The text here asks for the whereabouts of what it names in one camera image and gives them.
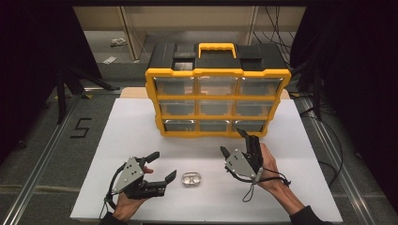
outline white tabletop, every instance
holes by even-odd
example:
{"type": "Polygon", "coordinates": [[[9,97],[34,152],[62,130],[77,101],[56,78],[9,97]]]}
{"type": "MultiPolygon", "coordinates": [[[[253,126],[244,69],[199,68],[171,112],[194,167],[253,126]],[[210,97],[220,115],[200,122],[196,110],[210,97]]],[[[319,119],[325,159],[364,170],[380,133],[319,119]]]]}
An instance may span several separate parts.
{"type": "MultiPolygon", "coordinates": [[[[290,221],[278,202],[260,187],[254,189],[250,202],[242,201],[250,184],[239,182],[225,171],[220,146],[245,151],[243,139],[165,138],[157,130],[154,116],[150,99],[115,101],[71,218],[98,218],[115,170],[129,157],[146,157],[160,151],[161,157],[147,164],[155,172],[147,174],[145,180],[160,181],[177,170],[176,180],[167,187],[164,197],[146,201],[133,220],[185,224],[290,221]],[[183,186],[181,176],[189,172],[201,174],[198,187],[183,186]]],[[[267,144],[279,171],[292,181],[290,187],[304,204],[309,204],[321,219],[343,221],[293,100],[281,101],[267,136],[260,140],[267,144]]]]}

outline black cable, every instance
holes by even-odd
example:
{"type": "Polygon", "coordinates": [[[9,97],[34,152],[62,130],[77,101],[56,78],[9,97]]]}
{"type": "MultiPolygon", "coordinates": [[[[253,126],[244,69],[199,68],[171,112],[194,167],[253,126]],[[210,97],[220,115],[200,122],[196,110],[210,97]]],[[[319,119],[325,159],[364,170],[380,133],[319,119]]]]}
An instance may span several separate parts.
{"type": "Polygon", "coordinates": [[[290,37],[292,37],[292,39],[295,39],[295,37],[293,37],[292,32],[289,31],[289,35],[290,37]]]}
{"type": "Polygon", "coordinates": [[[103,212],[103,209],[105,208],[105,205],[106,205],[106,202],[103,202],[102,209],[100,210],[100,213],[99,213],[99,220],[101,220],[102,212],[103,212]]]}
{"type": "MultiPolygon", "coordinates": [[[[229,168],[225,167],[225,169],[226,169],[228,172],[230,172],[231,175],[232,175],[235,179],[237,179],[238,181],[241,181],[241,182],[244,182],[244,183],[252,183],[252,184],[253,184],[253,180],[240,178],[236,173],[232,172],[229,168]]],[[[287,180],[287,178],[286,178],[286,176],[285,176],[284,174],[282,174],[282,173],[280,173],[280,172],[274,172],[274,171],[269,170],[269,169],[264,168],[264,167],[263,167],[263,170],[266,170],[266,171],[269,171],[269,172],[272,172],[272,173],[277,173],[277,174],[281,175],[282,177],[280,177],[280,176],[271,176],[271,177],[268,177],[268,178],[262,178],[262,179],[260,179],[257,183],[267,182],[267,181],[271,181],[271,180],[281,180],[281,181],[282,181],[286,186],[288,186],[288,187],[289,187],[289,185],[291,184],[291,182],[287,180]]]]}
{"type": "Polygon", "coordinates": [[[103,199],[104,204],[108,203],[109,205],[111,205],[111,207],[113,209],[116,209],[116,204],[114,203],[114,194],[112,194],[112,188],[114,187],[115,179],[120,174],[120,172],[123,171],[125,165],[126,165],[126,162],[123,163],[123,165],[116,170],[114,177],[112,177],[111,184],[109,185],[108,192],[106,193],[105,198],[103,199]]]}
{"type": "Polygon", "coordinates": [[[266,38],[266,39],[268,39],[269,40],[269,43],[274,43],[274,44],[277,44],[277,45],[279,45],[279,46],[284,46],[285,48],[292,48],[291,46],[289,46],[289,45],[283,45],[282,43],[279,43],[279,42],[276,42],[275,40],[273,40],[273,39],[271,39],[271,38],[269,38],[267,35],[266,35],[266,33],[264,32],[264,31],[262,31],[262,33],[263,33],[263,36],[266,38]]]}
{"type": "Polygon", "coordinates": [[[307,51],[307,49],[313,44],[313,42],[320,36],[320,34],[323,32],[323,30],[321,29],[318,33],[316,33],[316,35],[308,42],[308,44],[302,48],[301,52],[298,54],[298,62],[301,58],[301,56],[307,51]]]}
{"type": "MultiPolygon", "coordinates": [[[[293,99],[293,100],[298,99],[298,98],[313,98],[314,97],[314,94],[311,94],[311,93],[288,92],[288,94],[289,94],[290,98],[293,99]]],[[[319,104],[319,109],[321,109],[321,108],[332,108],[332,107],[328,103],[322,103],[322,104],[319,104]]],[[[300,114],[300,116],[302,116],[304,113],[307,113],[307,112],[312,111],[312,110],[313,110],[313,108],[310,108],[307,111],[302,112],[300,114]]],[[[326,112],[326,111],[322,111],[322,110],[320,110],[320,112],[322,112],[324,114],[327,114],[327,115],[330,115],[330,116],[337,116],[336,112],[326,112]]]]}
{"type": "Polygon", "coordinates": [[[301,112],[300,114],[299,114],[299,117],[303,117],[302,115],[303,114],[305,114],[305,113],[309,113],[309,112],[311,112],[312,110],[314,109],[314,107],[311,107],[310,109],[308,109],[308,110],[306,110],[306,111],[304,111],[304,112],[301,112]]]}
{"type": "MultiPolygon", "coordinates": [[[[268,8],[265,7],[265,9],[266,9],[267,15],[268,15],[268,17],[269,17],[269,20],[271,21],[272,27],[273,27],[273,29],[274,29],[273,32],[272,32],[272,36],[271,36],[271,39],[270,39],[270,40],[273,41],[274,35],[277,34],[278,40],[279,40],[279,43],[280,43],[280,46],[281,46],[281,51],[282,51],[283,55],[285,55],[285,53],[288,54],[288,55],[290,55],[290,51],[287,50],[287,48],[286,48],[287,45],[284,44],[284,41],[283,41],[283,39],[281,38],[281,35],[280,35],[280,33],[279,33],[279,14],[280,14],[281,8],[280,8],[280,7],[276,7],[276,8],[275,8],[275,10],[276,10],[276,12],[275,12],[275,15],[276,15],[275,23],[274,23],[274,21],[272,20],[270,14],[269,14],[268,8]]],[[[286,59],[286,63],[290,65],[290,60],[286,59]]]]}
{"type": "MultiPolygon", "coordinates": [[[[333,177],[336,176],[336,174],[337,174],[336,168],[334,168],[332,165],[328,164],[327,162],[319,161],[319,160],[318,160],[318,163],[319,164],[323,164],[323,165],[328,166],[329,168],[331,168],[333,170],[333,177]]],[[[328,182],[328,187],[329,188],[331,187],[331,184],[332,184],[331,182],[328,182]]]]}
{"type": "Polygon", "coordinates": [[[252,200],[252,198],[253,198],[253,194],[254,194],[254,184],[251,184],[251,185],[250,185],[249,191],[248,191],[248,192],[246,193],[246,195],[243,197],[242,201],[243,201],[244,203],[250,202],[250,201],[252,200]],[[250,199],[245,200],[246,197],[247,197],[250,193],[251,193],[250,199]]]}
{"type": "Polygon", "coordinates": [[[340,172],[342,171],[342,168],[343,168],[343,162],[344,162],[344,158],[343,158],[343,147],[342,147],[342,144],[341,144],[341,142],[340,142],[340,139],[339,139],[339,137],[337,136],[336,132],[334,132],[333,128],[331,128],[331,126],[330,126],[329,124],[325,123],[324,121],[321,121],[321,120],[319,120],[318,118],[313,117],[313,116],[309,116],[309,115],[307,115],[307,116],[301,116],[301,118],[311,118],[311,119],[314,119],[315,121],[318,121],[318,122],[322,123],[323,125],[326,125],[326,126],[329,128],[329,130],[331,131],[331,133],[333,134],[333,136],[336,138],[337,143],[339,144],[341,162],[340,162],[340,165],[339,165],[339,170],[337,171],[337,173],[334,174],[333,178],[332,178],[332,179],[330,180],[330,182],[329,182],[329,187],[331,187],[331,185],[332,185],[332,184],[334,183],[334,181],[337,179],[337,177],[339,176],[339,174],[340,174],[340,172]]]}
{"type": "Polygon", "coordinates": [[[258,42],[263,43],[263,42],[260,40],[260,38],[258,38],[258,36],[255,34],[255,32],[253,32],[253,34],[254,34],[255,38],[257,38],[258,42]]]}

